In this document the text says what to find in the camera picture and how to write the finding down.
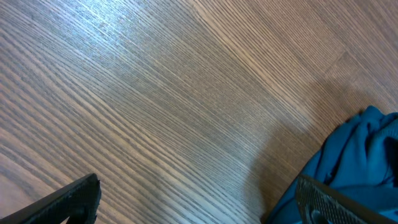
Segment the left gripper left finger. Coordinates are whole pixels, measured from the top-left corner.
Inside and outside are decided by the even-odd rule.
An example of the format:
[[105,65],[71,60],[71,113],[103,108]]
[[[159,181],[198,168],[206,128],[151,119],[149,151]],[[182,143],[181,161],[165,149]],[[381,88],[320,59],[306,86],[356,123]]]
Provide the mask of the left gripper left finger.
[[2,218],[1,224],[94,224],[100,200],[100,180],[92,173]]

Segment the blue polo shirt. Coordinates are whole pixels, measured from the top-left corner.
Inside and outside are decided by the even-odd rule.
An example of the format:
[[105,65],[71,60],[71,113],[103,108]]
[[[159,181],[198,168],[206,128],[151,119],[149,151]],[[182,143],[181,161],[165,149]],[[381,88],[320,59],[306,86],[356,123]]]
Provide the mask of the blue polo shirt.
[[336,128],[301,173],[397,221],[397,113],[367,107]]

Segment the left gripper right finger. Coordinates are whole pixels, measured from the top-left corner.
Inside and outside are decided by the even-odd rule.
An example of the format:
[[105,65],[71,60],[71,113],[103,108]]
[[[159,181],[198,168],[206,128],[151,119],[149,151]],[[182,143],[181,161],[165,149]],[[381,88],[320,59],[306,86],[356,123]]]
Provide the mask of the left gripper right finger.
[[304,224],[395,223],[307,175],[298,176],[295,199]]

